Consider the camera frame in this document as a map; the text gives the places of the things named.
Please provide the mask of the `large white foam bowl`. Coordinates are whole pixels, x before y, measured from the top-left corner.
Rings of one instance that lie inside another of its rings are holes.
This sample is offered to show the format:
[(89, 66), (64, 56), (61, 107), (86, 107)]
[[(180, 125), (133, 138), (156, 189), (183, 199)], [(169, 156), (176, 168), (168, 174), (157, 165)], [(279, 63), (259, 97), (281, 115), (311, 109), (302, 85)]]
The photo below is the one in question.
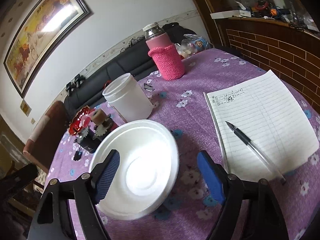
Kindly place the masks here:
[(111, 150), (120, 164), (97, 209), (117, 220), (135, 220), (151, 214), (167, 198), (179, 171), (175, 138), (162, 124), (137, 120), (112, 131), (97, 148), (89, 170)]

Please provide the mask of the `dark wooden chair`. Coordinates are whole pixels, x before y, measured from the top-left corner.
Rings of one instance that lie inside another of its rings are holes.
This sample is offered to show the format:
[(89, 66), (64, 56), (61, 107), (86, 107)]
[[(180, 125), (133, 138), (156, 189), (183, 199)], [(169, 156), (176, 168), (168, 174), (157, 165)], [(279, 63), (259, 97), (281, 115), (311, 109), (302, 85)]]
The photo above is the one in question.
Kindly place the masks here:
[(22, 220), (31, 220), (44, 190), (44, 185), (36, 181), (38, 177), (35, 164), (19, 170), (12, 167), (1, 179), (1, 206)]

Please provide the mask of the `black ballpoint pen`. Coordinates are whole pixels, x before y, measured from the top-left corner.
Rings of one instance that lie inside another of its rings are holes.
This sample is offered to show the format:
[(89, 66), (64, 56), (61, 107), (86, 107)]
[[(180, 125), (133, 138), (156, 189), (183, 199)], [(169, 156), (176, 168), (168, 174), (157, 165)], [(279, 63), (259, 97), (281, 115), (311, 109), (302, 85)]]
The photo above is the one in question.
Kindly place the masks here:
[(271, 159), (268, 158), (268, 156), (262, 152), (255, 144), (254, 142), (247, 136), (245, 133), (231, 124), (230, 122), (225, 121), (227, 126), (230, 128), (230, 130), (252, 151), (255, 153), (255, 155), (260, 159), (260, 161), (268, 168), (268, 170), (276, 176), (282, 185), (286, 184), (286, 179), (284, 178), (283, 174), (280, 172), (279, 168), (272, 162)]

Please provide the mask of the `small black clip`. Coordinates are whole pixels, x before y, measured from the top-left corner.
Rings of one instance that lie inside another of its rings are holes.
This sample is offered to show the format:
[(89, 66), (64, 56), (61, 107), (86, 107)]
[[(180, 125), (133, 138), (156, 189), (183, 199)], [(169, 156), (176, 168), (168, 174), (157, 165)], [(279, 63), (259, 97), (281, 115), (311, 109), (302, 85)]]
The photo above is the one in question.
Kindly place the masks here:
[(81, 151), (76, 151), (75, 155), (73, 157), (73, 160), (74, 161), (79, 161), (81, 159), (81, 157), (82, 157), (82, 152)]

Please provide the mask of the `far red glass plate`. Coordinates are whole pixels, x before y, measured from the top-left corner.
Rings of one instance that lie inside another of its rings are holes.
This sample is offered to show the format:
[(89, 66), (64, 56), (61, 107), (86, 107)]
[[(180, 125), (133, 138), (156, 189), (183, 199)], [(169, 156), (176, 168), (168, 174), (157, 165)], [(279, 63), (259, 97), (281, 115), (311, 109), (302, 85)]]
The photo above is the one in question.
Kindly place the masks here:
[(68, 133), (69, 135), (76, 135), (79, 133), (84, 127), (81, 124), (81, 119), (90, 113), (90, 107), (84, 106), (80, 109), (74, 118), (72, 119), (71, 123), (69, 124)]

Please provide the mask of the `lined paper notepad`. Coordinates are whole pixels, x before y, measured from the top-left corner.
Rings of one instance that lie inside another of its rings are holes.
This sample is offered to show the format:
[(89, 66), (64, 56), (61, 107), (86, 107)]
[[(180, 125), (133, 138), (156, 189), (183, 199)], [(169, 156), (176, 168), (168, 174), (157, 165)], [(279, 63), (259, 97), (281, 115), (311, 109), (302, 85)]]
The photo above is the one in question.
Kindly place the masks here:
[(228, 171), (242, 180), (271, 180), (259, 157), (228, 127), (245, 133), (282, 174), (304, 163), (319, 141), (297, 100), (272, 72), (232, 87), (205, 94)]

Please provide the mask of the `black leather sofa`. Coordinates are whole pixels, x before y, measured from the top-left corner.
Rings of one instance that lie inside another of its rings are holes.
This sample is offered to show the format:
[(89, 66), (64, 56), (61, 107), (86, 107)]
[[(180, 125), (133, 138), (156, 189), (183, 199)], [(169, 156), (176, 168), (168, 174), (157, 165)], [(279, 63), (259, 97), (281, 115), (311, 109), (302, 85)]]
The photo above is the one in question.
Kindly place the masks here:
[(66, 85), (64, 106), (71, 120), (82, 107), (94, 108), (106, 100), (102, 92), (109, 81), (130, 73), (137, 81), (147, 77), (157, 67), (148, 55), (149, 48), (142, 35), (132, 39), (120, 54), (103, 64), (89, 77), (78, 74), (73, 83)]

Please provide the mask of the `purple floral tablecloth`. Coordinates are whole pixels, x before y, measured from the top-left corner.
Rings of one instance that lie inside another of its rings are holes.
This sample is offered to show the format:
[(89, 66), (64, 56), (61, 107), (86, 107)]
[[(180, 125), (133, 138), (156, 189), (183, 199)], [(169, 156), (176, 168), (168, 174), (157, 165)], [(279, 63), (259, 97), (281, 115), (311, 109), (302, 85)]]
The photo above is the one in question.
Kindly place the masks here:
[[(100, 213), (112, 239), (206, 239), (221, 207), (209, 196), (196, 165), (196, 155), (206, 150), (213, 160), (222, 157), (214, 123), (203, 92), (227, 88), (265, 73), (264, 69), (237, 59), (217, 49), (205, 50), (183, 61), (186, 74), (174, 81), (165, 81), (159, 72), (152, 72), (139, 81), (152, 85), (146, 92), (156, 108), (151, 120), (161, 123), (176, 139), (180, 154), (180, 171), (164, 207), (153, 214), (133, 221), (119, 221)], [(285, 83), (298, 101), (319, 138), (319, 110), (290, 84)], [(76, 151), (82, 152), (74, 161)], [(45, 186), (50, 179), (69, 181), (89, 170), (93, 158), (66, 132), (56, 150)], [(319, 150), (301, 167), (286, 174), (284, 186), (272, 181), (271, 186), (284, 214), (290, 239), (303, 239), (308, 226), (319, 210)]]

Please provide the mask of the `white plastic jar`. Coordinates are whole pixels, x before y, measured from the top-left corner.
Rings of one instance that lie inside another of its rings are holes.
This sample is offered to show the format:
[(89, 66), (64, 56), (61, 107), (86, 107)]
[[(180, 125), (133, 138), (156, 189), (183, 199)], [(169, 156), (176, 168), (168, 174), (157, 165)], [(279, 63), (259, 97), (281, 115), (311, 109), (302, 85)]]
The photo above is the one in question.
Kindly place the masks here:
[(147, 119), (153, 110), (149, 98), (130, 73), (121, 75), (107, 85), (103, 96), (125, 122)]

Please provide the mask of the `brick-pattern counter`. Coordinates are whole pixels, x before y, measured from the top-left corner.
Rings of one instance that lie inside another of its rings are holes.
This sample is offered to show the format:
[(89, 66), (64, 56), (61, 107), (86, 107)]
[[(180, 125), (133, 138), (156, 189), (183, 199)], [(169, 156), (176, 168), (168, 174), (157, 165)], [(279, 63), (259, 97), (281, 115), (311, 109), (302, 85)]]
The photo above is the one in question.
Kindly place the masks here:
[(319, 37), (272, 20), (232, 17), (206, 21), (214, 46), (272, 70), (319, 110)]

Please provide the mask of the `pink knit-sleeved bottle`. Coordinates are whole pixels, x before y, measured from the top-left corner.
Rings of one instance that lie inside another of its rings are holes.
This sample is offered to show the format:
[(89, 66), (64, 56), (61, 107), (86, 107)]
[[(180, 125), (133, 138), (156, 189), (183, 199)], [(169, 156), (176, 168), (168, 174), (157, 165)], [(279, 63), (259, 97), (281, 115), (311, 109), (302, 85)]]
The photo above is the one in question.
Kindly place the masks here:
[(181, 78), (185, 67), (169, 35), (157, 22), (146, 25), (143, 31), (149, 48), (148, 55), (153, 59), (163, 79), (170, 81)]

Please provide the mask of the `clear bag of toys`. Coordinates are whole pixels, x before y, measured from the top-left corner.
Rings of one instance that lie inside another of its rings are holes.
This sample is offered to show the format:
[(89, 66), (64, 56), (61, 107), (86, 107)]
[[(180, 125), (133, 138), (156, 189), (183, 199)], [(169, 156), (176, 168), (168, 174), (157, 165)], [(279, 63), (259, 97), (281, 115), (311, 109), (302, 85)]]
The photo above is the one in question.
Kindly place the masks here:
[(199, 52), (213, 48), (213, 45), (202, 36), (184, 34), (184, 39), (181, 43), (176, 43), (175, 48), (180, 57), (186, 59)]

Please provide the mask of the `framed horse painting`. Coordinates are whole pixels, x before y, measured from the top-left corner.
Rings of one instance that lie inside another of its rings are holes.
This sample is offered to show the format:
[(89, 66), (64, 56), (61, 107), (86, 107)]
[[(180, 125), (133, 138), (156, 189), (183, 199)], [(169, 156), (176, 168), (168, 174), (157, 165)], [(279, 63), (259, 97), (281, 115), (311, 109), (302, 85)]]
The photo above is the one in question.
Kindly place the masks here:
[(21, 23), (4, 67), (23, 98), (51, 52), (91, 14), (84, 0), (39, 0)]

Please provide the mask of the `yellow wall notice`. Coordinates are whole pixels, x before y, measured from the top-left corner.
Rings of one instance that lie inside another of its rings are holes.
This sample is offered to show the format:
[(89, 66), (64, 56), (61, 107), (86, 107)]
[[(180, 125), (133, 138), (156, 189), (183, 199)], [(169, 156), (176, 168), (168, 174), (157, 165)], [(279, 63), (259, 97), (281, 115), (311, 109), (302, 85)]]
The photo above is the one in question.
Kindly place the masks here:
[(21, 104), (20, 104), (20, 109), (22, 112), (26, 115), (29, 116), (31, 112), (31, 107), (26, 103), (26, 101), (23, 99)]

